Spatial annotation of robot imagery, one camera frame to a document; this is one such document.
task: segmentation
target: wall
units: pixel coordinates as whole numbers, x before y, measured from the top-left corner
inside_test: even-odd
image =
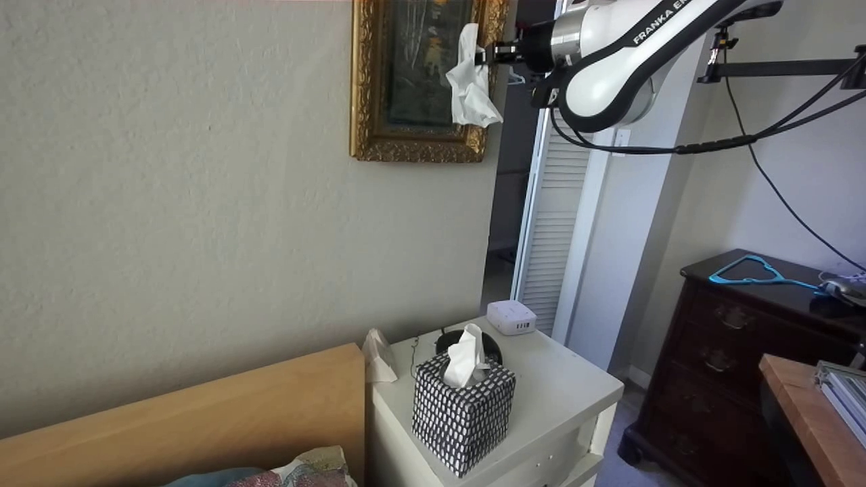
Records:
[[[496,150],[349,158],[349,0],[0,21],[0,437],[475,312]]]
[[[741,24],[741,43],[732,61],[808,61],[851,56],[864,43],[864,4],[788,0],[777,20]],[[739,79],[739,97],[750,131],[766,128],[805,101],[827,79]],[[736,123],[722,86],[699,86],[693,94],[689,134],[699,138],[736,135]],[[789,207],[839,250],[866,263],[866,104],[795,134],[759,140],[754,146],[764,167],[774,176]],[[657,223],[669,231],[655,234],[646,247],[640,295],[632,295],[619,345],[619,365],[635,377],[650,377],[680,297],[680,268],[722,250],[754,250],[792,263],[851,274],[839,258],[805,236],[757,178],[747,153],[719,153],[681,159],[688,167],[681,197],[669,203],[670,215]]]

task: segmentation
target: dark wooden dresser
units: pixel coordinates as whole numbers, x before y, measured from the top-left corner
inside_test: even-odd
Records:
[[[797,364],[849,364],[866,315],[814,301],[797,285],[711,285],[708,277],[753,253],[724,253],[681,268],[684,286],[639,420],[619,441],[627,464],[657,460],[684,484],[789,484],[759,420],[764,355]],[[785,280],[818,285],[819,272],[764,258]],[[764,280],[754,259],[722,274]]]

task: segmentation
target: bed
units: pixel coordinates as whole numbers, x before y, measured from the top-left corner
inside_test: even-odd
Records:
[[[276,468],[340,446],[364,480],[364,364],[354,345],[0,441],[2,484],[164,484]]]

